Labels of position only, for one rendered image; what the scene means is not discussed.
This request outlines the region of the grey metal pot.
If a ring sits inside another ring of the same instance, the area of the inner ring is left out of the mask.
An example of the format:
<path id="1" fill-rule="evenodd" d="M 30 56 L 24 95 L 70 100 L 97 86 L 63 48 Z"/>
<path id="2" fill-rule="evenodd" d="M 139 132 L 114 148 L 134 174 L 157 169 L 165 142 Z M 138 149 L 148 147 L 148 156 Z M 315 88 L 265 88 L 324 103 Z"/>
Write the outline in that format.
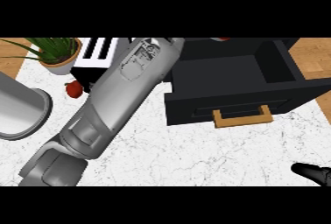
<path id="1" fill-rule="evenodd" d="M 49 93 L 0 72 L 0 139 L 15 141 L 32 136 L 46 123 L 52 108 Z"/>

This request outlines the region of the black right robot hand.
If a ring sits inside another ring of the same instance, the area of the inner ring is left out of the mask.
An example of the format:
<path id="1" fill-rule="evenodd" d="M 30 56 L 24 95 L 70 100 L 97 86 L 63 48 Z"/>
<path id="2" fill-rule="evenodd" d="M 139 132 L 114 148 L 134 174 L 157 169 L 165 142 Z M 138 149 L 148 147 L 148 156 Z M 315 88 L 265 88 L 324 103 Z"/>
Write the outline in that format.
<path id="1" fill-rule="evenodd" d="M 331 186 L 331 168 L 314 164 L 295 163 L 292 171 L 317 182 L 321 186 Z"/>

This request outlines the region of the black open drawer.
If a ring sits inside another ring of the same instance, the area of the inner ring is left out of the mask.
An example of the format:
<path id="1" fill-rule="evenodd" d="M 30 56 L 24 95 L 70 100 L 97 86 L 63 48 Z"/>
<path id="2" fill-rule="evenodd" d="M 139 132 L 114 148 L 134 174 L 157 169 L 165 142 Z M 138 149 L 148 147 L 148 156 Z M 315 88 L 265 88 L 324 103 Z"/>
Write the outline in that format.
<path id="1" fill-rule="evenodd" d="M 244 55 L 182 60 L 172 69 L 172 93 L 176 98 L 204 97 L 303 80 L 296 63 L 280 58 Z"/>

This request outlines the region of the white and black toaster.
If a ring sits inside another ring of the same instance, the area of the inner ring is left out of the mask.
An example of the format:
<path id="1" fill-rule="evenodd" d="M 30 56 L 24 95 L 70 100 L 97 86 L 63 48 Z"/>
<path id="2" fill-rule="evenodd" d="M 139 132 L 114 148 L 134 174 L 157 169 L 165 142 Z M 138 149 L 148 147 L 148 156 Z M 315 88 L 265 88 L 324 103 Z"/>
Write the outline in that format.
<path id="1" fill-rule="evenodd" d="M 83 86 L 86 93 L 125 50 L 134 38 L 86 38 L 77 56 L 71 74 Z"/>

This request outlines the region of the green plant in beige pot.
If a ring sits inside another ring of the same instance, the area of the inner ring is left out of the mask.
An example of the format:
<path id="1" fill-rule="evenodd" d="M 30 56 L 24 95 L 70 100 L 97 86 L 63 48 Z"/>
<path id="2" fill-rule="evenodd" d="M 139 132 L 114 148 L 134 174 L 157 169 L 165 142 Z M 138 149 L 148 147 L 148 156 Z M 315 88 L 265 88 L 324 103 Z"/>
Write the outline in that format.
<path id="1" fill-rule="evenodd" d="M 36 57 L 26 56 L 26 59 L 36 60 L 52 74 L 69 75 L 82 50 L 79 38 L 26 38 L 26 40 L 37 47 L 37 50 L 2 38 L 2 41 L 36 55 Z"/>

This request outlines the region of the red bell pepper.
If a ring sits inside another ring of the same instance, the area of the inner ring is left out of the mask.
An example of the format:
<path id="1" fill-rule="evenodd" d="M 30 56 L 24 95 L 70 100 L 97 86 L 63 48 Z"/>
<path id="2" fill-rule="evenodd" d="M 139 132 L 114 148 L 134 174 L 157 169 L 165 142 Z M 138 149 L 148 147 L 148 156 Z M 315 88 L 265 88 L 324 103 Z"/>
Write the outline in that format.
<path id="1" fill-rule="evenodd" d="M 77 99 L 83 95 L 83 86 L 80 85 L 79 81 L 71 81 L 66 84 L 66 86 L 69 96 Z"/>

